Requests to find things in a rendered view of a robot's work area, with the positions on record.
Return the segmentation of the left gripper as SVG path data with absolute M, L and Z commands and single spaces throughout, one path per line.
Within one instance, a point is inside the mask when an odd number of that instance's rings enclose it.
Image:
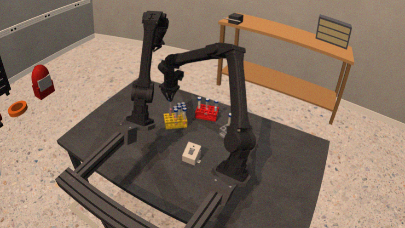
M 162 45 L 164 45 L 164 41 L 162 40 L 163 37 L 158 37 L 155 36 L 154 38 L 154 45 L 153 45 L 153 52 L 155 52 L 156 50 L 160 49 L 162 47 Z M 157 47 L 157 48 L 156 48 Z M 155 49 L 156 48 L 156 49 Z

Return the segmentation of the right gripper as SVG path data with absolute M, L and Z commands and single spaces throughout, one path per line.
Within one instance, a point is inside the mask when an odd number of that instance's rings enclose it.
M 164 78 L 164 83 L 160 84 L 159 87 L 161 88 L 161 91 L 163 93 L 163 95 L 165 96 L 166 100 L 170 100 L 170 102 L 173 100 L 173 97 L 176 93 L 176 91 L 180 88 L 179 85 L 174 87 L 174 78 L 170 79 L 170 80 L 166 80 Z M 166 95 L 166 93 L 168 93 L 168 96 Z M 171 97 L 172 95 L 172 97 Z

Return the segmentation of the yellow tube rack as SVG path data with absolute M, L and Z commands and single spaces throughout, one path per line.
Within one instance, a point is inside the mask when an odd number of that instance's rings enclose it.
M 164 119 L 165 119 L 165 129 L 176 129 L 176 128 L 186 128 L 187 127 L 187 118 L 186 120 L 183 120 L 182 114 L 181 117 L 177 119 L 177 121 L 174 120 L 174 113 L 171 114 L 164 114 Z M 185 125 L 183 124 L 185 122 Z M 175 125 L 177 123 L 177 125 Z

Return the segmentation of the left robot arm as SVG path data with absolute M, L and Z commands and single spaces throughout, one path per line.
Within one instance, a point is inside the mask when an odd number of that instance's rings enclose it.
M 164 37 L 168 29 L 168 18 L 162 11 L 147 11 L 143 13 L 144 38 L 141 53 L 140 72 L 138 81 L 133 81 L 131 100 L 134 101 L 132 115 L 126 120 L 132 123 L 147 126 L 154 123 L 149 118 L 148 105 L 152 103 L 154 95 L 154 82 L 150 79 L 150 68 L 155 35 Z M 165 26 L 165 27 L 164 27 Z M 145 123 L 144 123 L 145 122 Z

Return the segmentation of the grey tube rack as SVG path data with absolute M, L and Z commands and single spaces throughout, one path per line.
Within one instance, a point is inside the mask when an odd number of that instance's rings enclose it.
M 228 124 L 224 125 L 223 127 L 221 127 L 221 128 L 219 129 L 219 136 L 221 136 L 222 138 L 224 138 L 225 135 L 226 135 L 226 127 L 227 127 L 227 126 L 228 126 Z

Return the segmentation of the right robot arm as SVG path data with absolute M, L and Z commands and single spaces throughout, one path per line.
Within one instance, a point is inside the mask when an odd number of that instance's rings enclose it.
M 215 43 L 207 45 L 205 48 L 170 54 L 158 64 L 158 69 L 164 74 L 166 80 L 174 78 L 175 87 L 178 85 L 178 80 L 182 81 L 184 77 L 184 72 L 181 70 L 174 71 L 175 68 L 179 69 L 180 66 L 187 63 L 204 60 L 227 59 L 231 123 L 226 127 L 227 134 L 224 137 L 224 146 L 231 154 L 217 166 L 216 171 L 240 182 L 244 182 L 249 174 L 249 171 L 245 169 L 247 166 L 246 162 L 250 150 L 256 145 L 256 137 L 252 132 L 247 112 L 243 66 L 244 53 L 246 53 L 244 47 L 227 43 Z M 237 128 L 240 131 L 237 131 Z

